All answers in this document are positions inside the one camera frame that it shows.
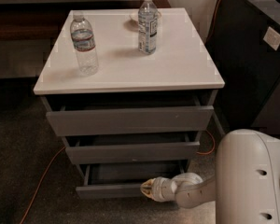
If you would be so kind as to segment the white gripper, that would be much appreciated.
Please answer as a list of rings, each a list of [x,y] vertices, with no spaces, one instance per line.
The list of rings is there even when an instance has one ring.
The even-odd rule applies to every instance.
[[[173,179],[164,177],[150,178],[141,187],[141,192],[156,202],[170,202],[175,200],[177,184]]]

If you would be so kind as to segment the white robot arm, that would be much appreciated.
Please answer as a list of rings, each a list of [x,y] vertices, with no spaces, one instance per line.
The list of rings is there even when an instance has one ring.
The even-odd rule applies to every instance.
[[[144,182],[141,192],[188,209],[214,201],[216,224],[280,224],[280,139],[232,131],[218,146],[214,176],[160,176]]]

